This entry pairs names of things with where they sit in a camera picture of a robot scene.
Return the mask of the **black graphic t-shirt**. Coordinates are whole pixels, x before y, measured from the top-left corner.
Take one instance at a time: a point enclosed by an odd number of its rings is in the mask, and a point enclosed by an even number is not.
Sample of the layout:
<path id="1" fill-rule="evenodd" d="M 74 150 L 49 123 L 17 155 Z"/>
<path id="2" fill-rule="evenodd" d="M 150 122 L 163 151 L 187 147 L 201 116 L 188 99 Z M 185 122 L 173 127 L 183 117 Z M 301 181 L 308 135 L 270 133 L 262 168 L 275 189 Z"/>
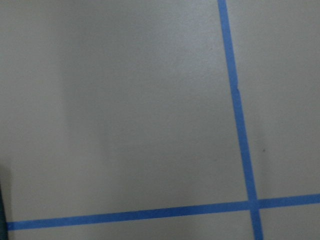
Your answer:
<path id="1" fill-rule="evenodd" d="M 0 239 L 11 240 L 9 222 L 12 220 L 11 173 L 0 165 Z"/>

